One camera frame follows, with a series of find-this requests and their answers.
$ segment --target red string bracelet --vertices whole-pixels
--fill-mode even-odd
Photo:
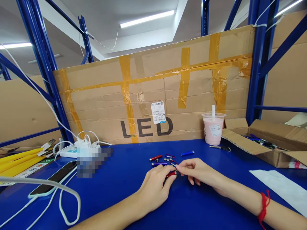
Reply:
[[[262,228],[263,228],[264,230],[266,230],[266,229],[265,229],[265,227],[263,226],[262,221],[264,220],[265,215],[266,215],[266,207],[270,204],[270,201],[271,201],[270,194],[269,194],[269,190],[267,190],[266,192],[267,192],[267,194],[268,194],[268,197],[266,197],[266,196],[264,195],[264,193],[260,193],[260,194],[262,195],[262,211],[261,211],[261,213],[260,213],[259,216],[258,216],[259,223],[260,223],[260,225],[262,226]]]

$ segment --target phone screen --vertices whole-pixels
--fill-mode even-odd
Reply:
[[[77,161],[67,163],[63,168],[53,174],[48,180],[60,182],[63,178],[69,174],[77,166]],[[49,192],[54,186],[40,185],[30,195],[37,195]]]

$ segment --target left hand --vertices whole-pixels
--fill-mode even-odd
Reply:
[[[177,176],[172,175],[167,178],[164,186],[163,182],[166,175],[174,170],[176,170],[176,168],[170,165],[164,167],[158,165],[146,173],[140,189],[134,194],[144,208],[145,215],[160,207],[168,198],[170,186]]]

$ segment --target ceiling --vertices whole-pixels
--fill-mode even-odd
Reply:
[[[201,35],[201,0],[53,0],[77,25],[78,16],[84,16],[88,32],[100,43],[112,48],[118,30],[116,46],[109,50],[95,40],[90,40],[95,60],[104,60],[154,47],[189,40]],[[281,0],[284,8],[294,0]],[[302,4],[295,11],[305,8]],[[58,68],[81,64],[83,55],[79,45],[84,47],[82,37],[45,0],[38,0],[49,40]],[[209,8],[209,33],[223,31],[235,0],[211,0]],[[232,25],[233,28],[247,24],[249,0],[242,0]],[[120,24],[142,17],[175,10],[165,18],[120,28]],[[0,0],[0,43],[29,42],[16,1]],[[40,74],[37,63],[29,64],[35,55],[32,47],[9,50],[21,68],[29,76]],[[5,50],[1,50],[10,59]]]

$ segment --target blue metal shelving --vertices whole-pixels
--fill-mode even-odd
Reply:
[[[19,78],[21,78],[24,82],[26,82],[30,87],[34,90],[35,87],[31,84],[31,82],[36,86],[36,88],[42,93],[42,95],[52,104],[53,109],[59,118],[59,121],[68,129],[70,129],[64,107],[59,95],[58,87],[56,85],[54,76],[52,71],[58,70],[57,63],[55,61],[53,51],[50,45],[50,41],[48,39],[47,30],[45,27],[45,23],[43,20],[43,16],[41,14],[39,4],[37,0],[16,0],[17,5],[22,17],[22,20],[25,24],[28,36],[30,38],[30,42],[33,45],[33,51],[36,56],[36,60],[38,66],[40,68],[42,77],[45,79],[44,83],[46,86],[46,91],[40,88],[36,83],[32,80],[28,80],[23,73],[13,64],[11,63],[4,55],[0,53],[0,69],[6,80],[10,80],[8,72],[6,68],[10,69],[14,74],[16,74]],[[46,0],[61,16],[63,16],[79,33],[82,34],[84,40],[84,46],[86,50],[86,55],[82,64],[85,64],[86,61],[93,62],[93,55],[91,51],[91,46],[89,43],[86,25],[84,17],[81,16],[80,27],[79,28],[56,4],[51,0]],[[43,135],[46,133],[50,133],[56,130],[61,130],[61,134],[64,140],[74,142],[74,138],[72,134],[65,130],[60,124],[59,127],[52,128],[49,130],[45,130],[39,133],[31,134],[28,136],[24,136],[21,138],[17,138],[14,140],[9,140],[0,143],[0,147],[14,144],[23,140],[27,140],[33,137],[37,137],[39,135]]]
[[[42,73],[43,78],[46,80],[45,86],[47,92],[40,88],[37,84],[34,85],[44,95],[44,97],[52,104],[56,115],[60,122],[62,122],[67,128],[69,127],[68,120],[63,108],[61,98],[59,96],[58,88],[53,76],[52,71],[57,70],[57,64],[53,55],[53,51],[48,39],[47,31],[45,28],[44,20],[39,9],[37,0],[16,0],[21,17],[24,21],[27,29],[30,41],[33,45],[33,50]],[[84,41],[86,54],[82,61],[85,64],[86,61],[93,62],[93,55],[89,42],[89,36],[86,29],[84,17],[79,19],[80,27],[78,27],[52,0],[46,0],[61,16],[63,16],[79,33],[81,33]],[[241,0],[236,0],[231,10],[229,19],[226,23],[225,30],[229,30],[235,18],[235,15],[240,6]],[[263,99],[266,87],[266,80],[268,72],[273,66],[281,59],[281,57],[289,50],[289,48],[298,40],[298,38],[307,30],[307,15],[297,25],[288,38],[281,44],[272,57],[272,43],[274,37],[274,29],[272,27],[269,31],[266,31],[273,23],[276,22],[279,6],[279,0],[250,0],[248,24],[254,25],[257,21],[258,25],[266,24],[267,26],[256,27],[255,42],[253,51],[253,62],[249,83],[248,103],[246,119],[250,125],[255,119],[261,118],[262,110],[278,110],[278,111],[292,111],[292,112],[307,112],[307,108],[297,107],[278,107],[278,106],[263,106]],[[209,29],[209,0],[201,0],[201,36],[208,35]],[[0,74],[4,76],[6,80],[10,80],[10,76],[7,69],[10,69],[14,74],[25,81],[30,87],[35,89],[30,83],[32,80],[28,80],[22,72],[12,64],[6,57],[0,53]],[[17,143],[19,141],[27,140],[39,135],[50,133],[56,130],[61,130],[64,140],[73,142],[73,137],[70,132],[63,129],[61,126],[45,130],[39,133],[31,134],[14,140],[0,143],[0,147]]]

